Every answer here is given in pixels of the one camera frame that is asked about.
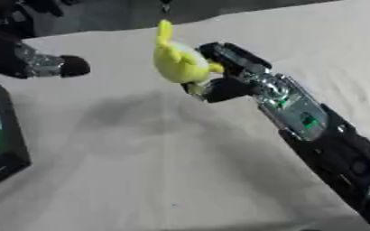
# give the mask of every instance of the robotic arm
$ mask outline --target robotic arm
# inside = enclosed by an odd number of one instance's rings
[[[41,54],[21,40],[0,33],[0,74],[27,79],[52,76],[68,78],[89,72],[88,63],[80,57]]]
[[[225,68],[195,97],[216,103],[250,96],[278,127],[297,155],[370,224],[370,141],[343,117],[316,101],[291,77],[272,72],[269,62],[231,43],[197,48]]]

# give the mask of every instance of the white tablecloth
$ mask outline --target white tablecloth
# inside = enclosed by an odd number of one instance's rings
[[[294,76],[370,138],[370,0],[176,25]],[[367,230],[249,98],[208,105],[153,68],[155,28],[29,40],[87,59],[78,79],[17,80],[33,166],[0,185],[0,231]]]

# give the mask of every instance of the white table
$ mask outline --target white table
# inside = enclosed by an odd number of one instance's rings
[[[268,59],[370,138],[370,0],[174,28],[190,45],[233,42]],[[84,57],[92,73],[0,76],[33,160],[0,185],[0,231],[367,230],[251,99],[207,105],[162,80],[152,65],[155,33],[30,40]]]

